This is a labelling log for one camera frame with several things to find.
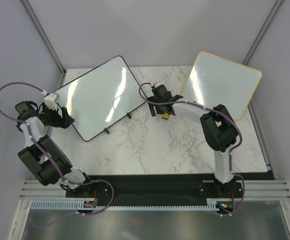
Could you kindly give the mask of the yellow black eraser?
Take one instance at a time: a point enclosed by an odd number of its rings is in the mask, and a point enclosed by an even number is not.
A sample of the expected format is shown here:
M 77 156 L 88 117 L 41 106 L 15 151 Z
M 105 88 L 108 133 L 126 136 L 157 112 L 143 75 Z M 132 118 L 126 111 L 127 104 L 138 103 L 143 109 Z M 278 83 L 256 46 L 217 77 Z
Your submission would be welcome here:
M 161 116 L 162 119 L 164 119 L 164 120 L 168 120 L 170 114 L 169 114 L 169 113 L 163 113 L 163 114 L 161 114 L 160 116 Z

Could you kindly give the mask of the black-framed whiteboard with writing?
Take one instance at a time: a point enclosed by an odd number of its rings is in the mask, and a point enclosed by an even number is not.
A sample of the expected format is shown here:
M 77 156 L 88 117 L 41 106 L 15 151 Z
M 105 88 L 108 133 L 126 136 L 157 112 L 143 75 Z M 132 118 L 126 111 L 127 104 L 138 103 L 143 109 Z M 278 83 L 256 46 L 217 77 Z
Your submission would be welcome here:
M 139 83 L 120 55 L 104 62 L 55 90 L 58 105 L 74 119 L 73 127 L 89 142 L 145 101 Z

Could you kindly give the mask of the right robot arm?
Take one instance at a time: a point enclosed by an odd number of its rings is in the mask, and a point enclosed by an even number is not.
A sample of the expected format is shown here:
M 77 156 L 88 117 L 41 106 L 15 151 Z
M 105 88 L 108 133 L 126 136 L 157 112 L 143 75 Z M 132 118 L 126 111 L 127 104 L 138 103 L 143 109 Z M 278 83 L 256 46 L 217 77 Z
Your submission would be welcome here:
M 153 117 L 160 115 L 168 119 L 170 115 L 187 118 L 201 125 L 205 142 L 213 150 L 216 183 L 214 193 L 226 197 L 232 191 L 230 182 L 234 179 L 232 152 L 241 134 L 227 108 L 219 104 L 208 108 L 195 102 L 186 101 L 181 95 L 172 95 L 162 82 L 151 83 L 153 96 L 146 98 Z

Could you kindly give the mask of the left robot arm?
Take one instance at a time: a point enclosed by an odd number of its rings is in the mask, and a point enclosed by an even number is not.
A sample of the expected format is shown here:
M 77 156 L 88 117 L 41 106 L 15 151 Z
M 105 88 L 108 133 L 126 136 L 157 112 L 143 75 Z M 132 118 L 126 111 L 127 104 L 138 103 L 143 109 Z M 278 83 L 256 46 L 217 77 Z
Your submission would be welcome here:
M 64 178 L 83 197 L 91 196 L 94 184 L 81 170 L 73 169 L 69 158 L 45 133 L 47 126 L 66 129 L 75 120 L 66 107 L 53 110 L 45 103 L 41 106 L 42 110 L 33 101 L 22 101 L 15 106 L 17 128 L 25 137 L 25 147 L 17 153 L 19 159 L 43 186 L 54 185 Z

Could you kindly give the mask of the black whiteboard stand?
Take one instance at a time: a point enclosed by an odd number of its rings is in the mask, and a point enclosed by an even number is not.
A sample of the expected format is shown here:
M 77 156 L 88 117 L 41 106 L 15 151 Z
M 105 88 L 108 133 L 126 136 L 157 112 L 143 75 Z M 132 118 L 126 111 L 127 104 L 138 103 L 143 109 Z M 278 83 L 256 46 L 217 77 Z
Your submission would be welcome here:
M 126 115 L 125 115 L 127 118 L 129 118 L 129 119 L 131 119 L 132 118 L 132 116 L 131 116 L 131 114 L 128 112 Z M 104 130 L 103 130 L 105 133 L 107 133 L 108 135 L 110 134 L 110 132 L 109 132 L 109 129 L 108 128 L 104 128 Z

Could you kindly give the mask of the orange-framed whiteboard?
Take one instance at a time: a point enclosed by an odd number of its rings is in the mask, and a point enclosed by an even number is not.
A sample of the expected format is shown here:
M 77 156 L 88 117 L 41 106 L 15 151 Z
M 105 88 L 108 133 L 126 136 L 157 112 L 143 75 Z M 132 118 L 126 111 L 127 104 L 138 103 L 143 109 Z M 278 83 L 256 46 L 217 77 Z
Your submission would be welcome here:
M 181 95 L 205 107 L 224 105 L 239 121 L 256 91 L 263 73 L 205 51 L 197 54 Z

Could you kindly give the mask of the aluminium frame rail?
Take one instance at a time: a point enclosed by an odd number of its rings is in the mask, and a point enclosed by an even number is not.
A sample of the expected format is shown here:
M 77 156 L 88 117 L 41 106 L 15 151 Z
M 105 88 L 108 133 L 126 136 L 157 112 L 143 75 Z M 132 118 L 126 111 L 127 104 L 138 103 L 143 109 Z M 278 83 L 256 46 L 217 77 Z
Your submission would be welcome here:
M 290 190 L 283 180 L 238 180 L 231 190 L 221 192 L 215 189 L 213 181 L 140 181 L 119 180 L 111 181 L 114 196 L 118 197 L 199 197 L 202 199 L 239 200 L 289 200 Z M 61 200 L 65 198 L 93 198 L 91 193 L 69 193 L 60 184 L 43 186 L 36 180 L 27 180 L 20 194 L 21 199 L 28 200 Z

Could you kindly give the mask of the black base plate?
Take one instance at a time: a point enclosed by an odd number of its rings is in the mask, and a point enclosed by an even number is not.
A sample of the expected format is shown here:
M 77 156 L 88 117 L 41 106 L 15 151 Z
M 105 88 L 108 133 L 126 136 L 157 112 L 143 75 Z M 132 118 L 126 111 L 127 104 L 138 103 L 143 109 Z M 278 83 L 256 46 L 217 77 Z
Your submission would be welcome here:
M 73 210 L 94 215 L 105 210 L 125 211 L 212 211 L 232 213 L 236 200 L 245 196 L 245 183 L 235 176 L 229 183 L 200 177 L 157 179 L 112 179 L 66 191 L 64 200 L 33 200 L 32 210 Z

